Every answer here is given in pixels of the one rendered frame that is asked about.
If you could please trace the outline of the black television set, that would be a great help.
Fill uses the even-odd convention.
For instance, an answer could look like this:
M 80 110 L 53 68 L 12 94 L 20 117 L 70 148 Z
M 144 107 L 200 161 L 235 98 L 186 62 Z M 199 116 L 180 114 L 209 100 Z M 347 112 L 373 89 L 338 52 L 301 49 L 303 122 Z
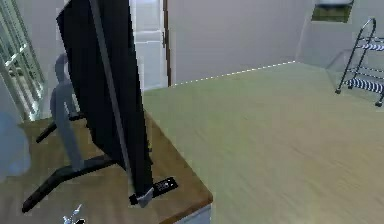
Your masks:
M 69 80 L 52 91 L 51 114 L 68 166 L 57 169 L 23 203 L 30 211 L 59 184 L 113 164 L 131 179 L 133 204 L 155 196 L 129 0 L 69 0 L 56 17 Z M 103 153 L 85 159 L 65 102 L 77 98 L 93 144 Z

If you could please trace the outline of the brown wooden television table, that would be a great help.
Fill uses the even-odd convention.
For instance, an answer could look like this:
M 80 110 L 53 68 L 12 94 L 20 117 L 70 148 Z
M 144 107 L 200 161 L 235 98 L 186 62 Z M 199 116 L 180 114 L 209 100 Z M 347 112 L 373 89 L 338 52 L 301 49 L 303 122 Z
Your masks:
M 155 124 L 150 124 L 155 181 L 172 176 L 178 187 L 154 198 L 146 207 L 133 206 L 130 181 L 114 165 L 60 184 L 29 212 L 22 205 L 57 168 L 68 163 L 59 137 L 53 133 L 42 143 L 36 137 L 51 121 L 24 122 L 31 167 L 25 174 L 0 182 L 0 224 L 63 224 L 77 209 L 85 224 L 212 224 L 213 196 L 174 145 Z

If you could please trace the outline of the white room door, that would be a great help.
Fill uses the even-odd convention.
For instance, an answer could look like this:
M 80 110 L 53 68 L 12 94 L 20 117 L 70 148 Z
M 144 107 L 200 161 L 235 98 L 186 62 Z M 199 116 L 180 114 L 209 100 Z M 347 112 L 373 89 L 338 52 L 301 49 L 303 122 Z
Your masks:
M 129 0 L 142 91 L 168 86 L 165 0 Z

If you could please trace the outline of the framed wall picture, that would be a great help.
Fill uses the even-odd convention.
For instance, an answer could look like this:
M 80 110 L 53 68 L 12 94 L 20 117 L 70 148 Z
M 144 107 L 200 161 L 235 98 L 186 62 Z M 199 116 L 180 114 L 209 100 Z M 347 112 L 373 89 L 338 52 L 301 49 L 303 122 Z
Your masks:
M 315 0 L 312 21 L 347 23 L 354 0 Z

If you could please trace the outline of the black remote control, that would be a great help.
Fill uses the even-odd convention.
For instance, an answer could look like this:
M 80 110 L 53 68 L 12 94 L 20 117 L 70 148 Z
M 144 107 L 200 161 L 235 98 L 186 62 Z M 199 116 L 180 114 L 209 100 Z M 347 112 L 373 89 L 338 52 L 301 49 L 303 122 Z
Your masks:
M 160 195 L 166 194 L 178 187 L 176 180 L 173 177 L 166 178 L 162 181 L 153 184 L 153 187 L 141 197 L 137 197 L 135 194 L 129 197 L 132 205 L 140 204 L 143 206 L 148 203 L 151 199 L 156 198 Z

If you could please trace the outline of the small silver object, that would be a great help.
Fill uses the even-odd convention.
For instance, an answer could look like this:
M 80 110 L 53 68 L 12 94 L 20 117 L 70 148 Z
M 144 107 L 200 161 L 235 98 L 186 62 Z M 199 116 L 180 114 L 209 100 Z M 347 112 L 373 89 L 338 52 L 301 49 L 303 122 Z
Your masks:
M 84 218 L 77 219 L 76 216 L 79 214 L 82 205 L 79 205 L 71 214 L 70 217 L 63 217 L 63 224 L 85 224 L 86 220 Z

